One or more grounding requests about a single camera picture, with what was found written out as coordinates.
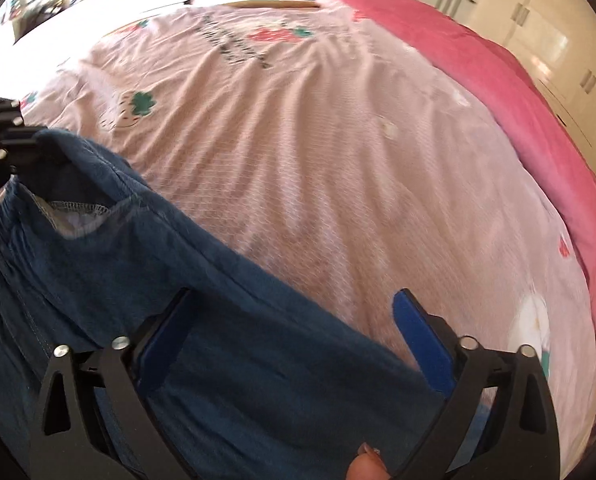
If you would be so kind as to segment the right hand with red nails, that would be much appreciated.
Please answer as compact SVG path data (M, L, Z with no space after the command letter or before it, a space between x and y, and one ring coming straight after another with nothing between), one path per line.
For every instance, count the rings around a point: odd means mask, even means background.
M346 473L347 480L389 480L390 473L377 448L363 442Z

